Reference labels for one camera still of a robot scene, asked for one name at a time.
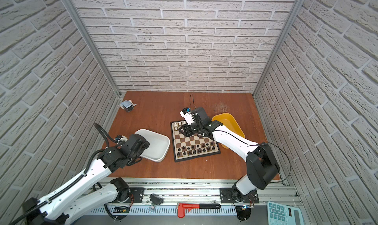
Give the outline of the white plastic bin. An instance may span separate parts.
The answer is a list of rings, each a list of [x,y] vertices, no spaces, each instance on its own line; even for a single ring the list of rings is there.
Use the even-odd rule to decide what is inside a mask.
[[[167,136],[147,129],[140,129],[135,134],[143,136],[150,143],[149,148],[140,155],[142,158],[156,163],[164,160],[170,146],[170,139]]]

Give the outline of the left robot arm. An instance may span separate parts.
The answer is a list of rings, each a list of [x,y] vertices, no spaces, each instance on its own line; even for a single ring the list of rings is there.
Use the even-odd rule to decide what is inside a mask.
[[[140,162],[149,146],[143,136],[133,134],[113,147],[96,151],[78,175],[48,195],[24,202],[21,220],[27,225],[70,225],[101,205],[131,201],[130,187],[122,178],[87,195],[83,193],[117,169]]]

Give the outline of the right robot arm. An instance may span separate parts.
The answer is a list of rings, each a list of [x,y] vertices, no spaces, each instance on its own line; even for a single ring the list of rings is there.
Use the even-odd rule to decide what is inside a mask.
[[[265,189],[279,173],[280,166],[268,143],[257,144],[232,132],[221,122],[211,121],[202,107],[195,110],[184,108],[180,115],[186,121],[179,129],[184,136],[208,137],[228,147],[246,162],[247,174],[232,187],[234,197]]]

